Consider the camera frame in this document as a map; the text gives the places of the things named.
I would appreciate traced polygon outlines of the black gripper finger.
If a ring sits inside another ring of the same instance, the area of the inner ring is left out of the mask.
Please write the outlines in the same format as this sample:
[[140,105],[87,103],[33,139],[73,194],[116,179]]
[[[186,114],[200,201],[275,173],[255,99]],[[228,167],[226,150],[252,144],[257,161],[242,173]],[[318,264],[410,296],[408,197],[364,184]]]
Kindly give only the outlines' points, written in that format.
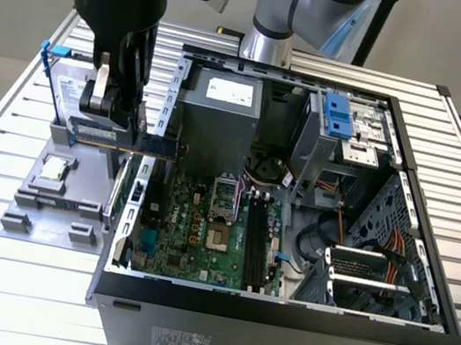
[[88,79],[82,90],[79,110],[92,120],[125,125],[127,112],[121,104],[120,88],[113,79],[110,54],[100,54],[96,75]]
[[117,90],[110,119],[125,131],[121,140],[132,146],[137,141],[143,118],[143,88],[149,82],[157,33],[150,30],[130,33],[121,43],[121,58],[115,75]]

